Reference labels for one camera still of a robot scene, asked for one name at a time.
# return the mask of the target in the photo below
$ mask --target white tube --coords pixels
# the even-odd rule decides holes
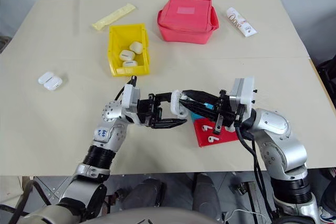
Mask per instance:
[[[233,7],[230,7],[226,11],[228,19],[244,34],[245,37],[249,37],[256,34],[257,31],[246,21],[246,19],[239,14]]]

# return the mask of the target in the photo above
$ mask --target blue object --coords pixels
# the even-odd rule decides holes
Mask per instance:
[[[212,109],[214,106],[211,105],[211,104],[208,104],[208,103],[204,103],[204,105],[208,108],[208,109]],[[195,122],[195,120],[197,119],[201,119],[201,118],[204,118],[204,116],[200,116],[194,112],[191,112],[191,120],[193,120],[193,123]]]

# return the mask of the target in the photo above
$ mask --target cord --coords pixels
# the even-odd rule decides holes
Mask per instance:
[[[224,223],[226,223],[229,219],[231,219],[233,217],[233,214],[236,212],[236,211],[241,211],[241,212],[247,212],[249,214],[253,214],[253,215],[260,215],[262,216],[266,221],[267,221],[267,217],[263,214],[260,214],[258,212],[252,212],[252,211],[247,211],[247,210],[242,210],[242,209],[235,209],[232,211],[231,215],[229,218],[226,218],[226,216],[224,217]]]
[[[51,205],[49,199],[47,198],[47,196],[44,194],[41,186],[39,185],[39,183],[37,183],[34,180],[30,180],[26,187],[25,190],[23,191],[23,194],[21,196],[20,202],[18,203],[18,206],[15,210],[15,212],[13,213],[13,216],[11,217],[10,221],[8,224],[16,224],[17,221],[19,220],[20,216],[23,214],[23,210],[27,204],[27,200],[29,197],[29,194],[33,188],[33,186],[36,188],[38,194],[41,196],[42,200],[44,201],[44,203],[49,206]]]
[[[122,94],[122,92],[124,92],[124,88],[125,88],[125,86],[122,87],[122,89],[119,91],[119,93],[117,94],[117,96],[114,99],[115,101],[117,101],[119,99],[119,96]]]
[[[258,187],[259,187],[259,190],[261,192],[261,195],[262,195],[262,197],[264,199],[264,203],[265,203],[265,207],[266,207],[266,210],[267,210],[267,214],[268,214],[270,220],[273,221],[272,210],[271,210],[271,207],[270,207],[270,205],[268,203],[268,200],[267,200],[267,194],[266,194],[266,188],[265,188],[264,178],[262,176],[261,169],[260,169],[260,166],[259,166],[259,163],[258,163],[258,158],[257,158],[256,151],[253,150],[253,149],[251,149],[251,147],[249,147],[247,145],[247,143],[245,142],[245,140],[244,140],[244,138],[242,136],[242,133],[241,133],[239,127],[236,127],[236,133],[237,133],[238,139],[241,142],[241,144],[243,145],[243,147],[247,151],[249,151],[252,154],[252,156],[253,156],[253,160],[254,160],[254,174],[255,174],[255,177],[256,177],[256,182],[258,184]]]

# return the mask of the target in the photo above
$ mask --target white table surface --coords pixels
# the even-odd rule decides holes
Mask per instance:
[[[336,115],[280,0],[213,0],[219,29],[206,45],[164,42],[157,12],[168,0],[40,0],[0,55],[0,174],[71,175],[87,153],[103,106],[127,77],[112,77],[108,28],[90,27],[132,3],[114,24],[145,23],[151,73],[139,76],[142,98],[175,89],[218,94],[234,79],[255,76],[255,107],[277,110],[308,152],[311,168],[335,166]],[[235,7],[258,31],[249,38],[229,23]],[[37,83],[46,71],[64,84]],[[199,148],[191,120],[170,130],[130,125],[112,173],[252,170],[239,142]]]

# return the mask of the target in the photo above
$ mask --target pink storage bag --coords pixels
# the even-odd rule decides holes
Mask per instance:
[[[169,0],[157,24],[164,40],[196,44],[207,43],[219,27],[211,0]]]

